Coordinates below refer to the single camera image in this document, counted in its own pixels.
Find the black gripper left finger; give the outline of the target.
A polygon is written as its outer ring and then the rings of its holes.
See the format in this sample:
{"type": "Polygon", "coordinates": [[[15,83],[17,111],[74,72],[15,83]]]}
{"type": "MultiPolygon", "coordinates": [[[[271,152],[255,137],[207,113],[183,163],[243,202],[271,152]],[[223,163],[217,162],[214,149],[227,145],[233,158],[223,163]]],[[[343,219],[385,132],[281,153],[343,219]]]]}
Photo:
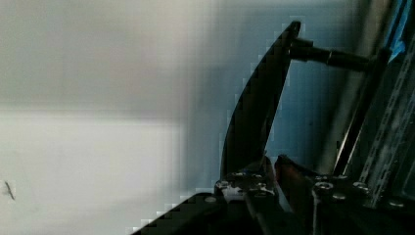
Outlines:
{"type": "Polygon", "coordinates": [[[243,203],[261,235],[283,235],[288,231],[288,222],[279,204],[279,193],[267,157],[226,173],[215,183],[214,190],[227,203],[243,203]]]}

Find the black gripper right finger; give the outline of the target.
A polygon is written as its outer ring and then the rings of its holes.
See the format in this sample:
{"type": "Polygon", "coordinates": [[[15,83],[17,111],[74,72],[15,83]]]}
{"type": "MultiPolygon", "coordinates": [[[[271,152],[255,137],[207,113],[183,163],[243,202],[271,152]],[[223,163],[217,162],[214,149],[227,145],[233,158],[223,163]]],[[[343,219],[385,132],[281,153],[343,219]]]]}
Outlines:
{"type": "Polygon", "coordinates": [[[341,176],[324,175],[303,167],[285,155],[274,165],[276,181],[306,235],[346,235],[346,202],[341,176]]]}

